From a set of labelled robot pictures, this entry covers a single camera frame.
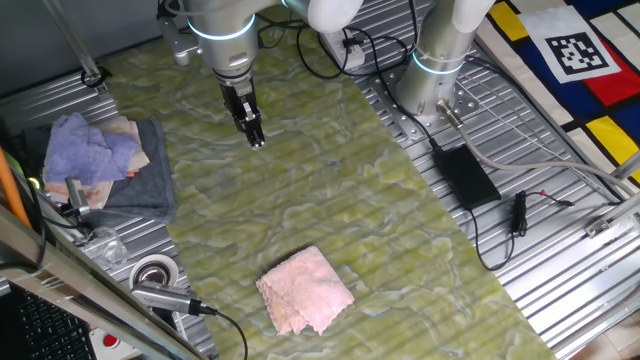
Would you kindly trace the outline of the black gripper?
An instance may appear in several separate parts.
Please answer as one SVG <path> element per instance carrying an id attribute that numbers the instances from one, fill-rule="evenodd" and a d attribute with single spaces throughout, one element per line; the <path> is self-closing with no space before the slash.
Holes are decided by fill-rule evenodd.
<path id="1" fill-rule="evenodd" d="M 232 84 L 221 84 L 225 107 L 236 124 L 243 122 L 244 133 L 252 149 L 265 144 L 260 111 L 257 107 L 255 86 L 252 79 Z"/>

